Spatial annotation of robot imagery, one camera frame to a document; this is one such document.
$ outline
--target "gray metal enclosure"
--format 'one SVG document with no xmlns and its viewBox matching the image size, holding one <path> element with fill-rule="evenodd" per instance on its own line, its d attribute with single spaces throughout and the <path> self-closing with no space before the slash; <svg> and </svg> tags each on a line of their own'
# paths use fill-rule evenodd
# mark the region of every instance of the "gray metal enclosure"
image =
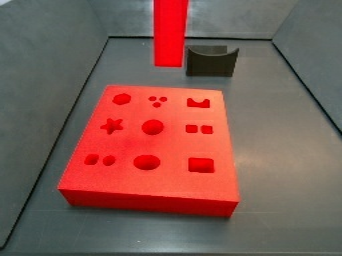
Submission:
<svg viewBox="0 0 342 256">
<path fill-rule="evenodd" d="M 342 254 L 341 12 L 339 0 L 191 0 L 186 44 L 239 48 L 226 78 L 154 66 L 151 0 L 1 5 L 0 255 Z M 233 218 L 67 204 L 56 185 L 108 84 L 222 90 Z"/>
</svg>

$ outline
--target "red vertical pole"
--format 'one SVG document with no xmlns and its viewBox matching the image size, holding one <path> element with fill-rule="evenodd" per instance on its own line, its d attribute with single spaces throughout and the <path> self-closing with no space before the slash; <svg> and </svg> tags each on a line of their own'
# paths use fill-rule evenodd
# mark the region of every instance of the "red vertical pole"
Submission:
<svg viewBox="0 0 342 256">
<path fill-rule="evenodd" d="M 154 0 L 155 66 L 182 67 L 188 0 Z"/>
</svg>

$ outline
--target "shape sorter board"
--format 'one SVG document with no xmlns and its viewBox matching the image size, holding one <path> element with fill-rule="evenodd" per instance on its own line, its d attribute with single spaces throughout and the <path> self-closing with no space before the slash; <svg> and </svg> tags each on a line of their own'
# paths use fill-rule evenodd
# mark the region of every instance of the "shape sorter board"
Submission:
<svg viewBox="0 0 342 256">
<path fill-rule="evenodd" d="M 230 217 L 239 192 L 222 92 L 108 86 L 58 188 L 71 205 Z"/>
</svg>

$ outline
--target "circular hole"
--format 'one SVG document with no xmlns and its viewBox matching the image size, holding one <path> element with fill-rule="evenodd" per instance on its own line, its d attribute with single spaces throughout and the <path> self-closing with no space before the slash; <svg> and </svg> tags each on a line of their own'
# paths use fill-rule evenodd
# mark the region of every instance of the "circular hole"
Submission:
<svg viewBox="0 0 342 256">
<path fill-rule="evenodd" d="M 134 159 L 134 166 L 140 170 L 154 170 L 160 165 L 160 160 L 156 156 L 142 155 Z"/>
<path fill-rule="evenodd" d="M 115 157 L 114 156 L 106 156 L 103 158 L 103 164 L 106 166 L 111 166 L 115 163 Z"/>
<path fill-rule="evenodd" d="M 164 130 L 164 124 L 159 120 L 148 120 L 142 126 L 143 132 L 148 135 L 156 135 Z"/>
<path fill-rule="evenodd" d="M 155 102 L 155 103 L 154 103 L 154 107 L 155 107 L 155 108 L 160 108 L 160 106 L 162 106 L 160 102 Z"/>
<path fill-rule="evenodd" d="M 87 165 L 95 165 L 99 160 L 99 155 L 98 154 L 88 154 L 86 159 L 84 159 L 84 164 Z"/>
</svg>

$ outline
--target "black holder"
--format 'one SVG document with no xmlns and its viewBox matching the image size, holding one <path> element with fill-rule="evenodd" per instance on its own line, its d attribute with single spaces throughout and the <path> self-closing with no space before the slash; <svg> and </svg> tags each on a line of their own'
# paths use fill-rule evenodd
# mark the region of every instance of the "black holder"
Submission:
<svg viewBox="0 0 342 256">
<path fill-rule="evenodd" d="M 187 76 L 233 77 L 239 48 L 227 53 L 226 45 L 187 46 Z"/>
</svg>

